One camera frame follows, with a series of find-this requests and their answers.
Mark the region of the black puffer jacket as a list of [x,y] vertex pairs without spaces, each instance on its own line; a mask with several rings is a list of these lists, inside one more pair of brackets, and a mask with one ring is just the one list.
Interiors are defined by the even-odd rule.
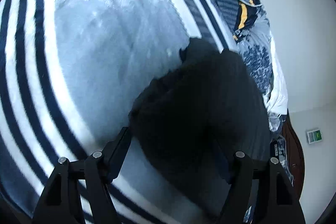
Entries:
[[234,153],[268,159],[268,114],[239,54],[192,38],[180,58],[135,100],[129,127],[150,164],[215,219]]

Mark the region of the lying blue HOMES pillow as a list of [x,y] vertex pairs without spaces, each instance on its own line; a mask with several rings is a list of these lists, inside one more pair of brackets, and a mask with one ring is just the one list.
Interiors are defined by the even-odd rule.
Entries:
[[274,156],[279,160],[291,184],[293,184],[294,177],[289,170],[288,158],[286,154],[286,140],[282,135],[272,142],[274,146]]

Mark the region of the dark red wooden headboard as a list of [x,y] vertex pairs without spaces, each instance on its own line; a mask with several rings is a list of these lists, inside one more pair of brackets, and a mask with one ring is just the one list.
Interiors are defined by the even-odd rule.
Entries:
[[291,124],[289,113],[286,115],[281,133],[286,141],[286,155],[289,172],[293,175],[293,187],[298,198],[300,198],[305,179],[305,159],[301,142]]

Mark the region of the blue striped bed blanket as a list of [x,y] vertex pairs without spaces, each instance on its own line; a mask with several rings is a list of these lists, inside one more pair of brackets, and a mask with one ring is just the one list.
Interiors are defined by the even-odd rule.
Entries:
[[1,0],[1,195],[31,218],[59,158],[114,139],[191,37],[236,48],[211,0]]

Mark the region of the blue white crumpled duvet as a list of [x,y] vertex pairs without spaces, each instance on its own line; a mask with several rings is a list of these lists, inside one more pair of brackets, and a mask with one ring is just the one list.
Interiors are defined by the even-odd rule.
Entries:
[[211,1],[262,93],[270,130],[280,132],[288,110],[288,91],[263,4],[260,0]]

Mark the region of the green white wall calendar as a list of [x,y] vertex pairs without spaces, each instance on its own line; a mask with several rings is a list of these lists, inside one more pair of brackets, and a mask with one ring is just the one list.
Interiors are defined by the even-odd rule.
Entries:
[[308,130],[306,132],[308,144],[314,144],[322,141],[322,133],[319,128]]

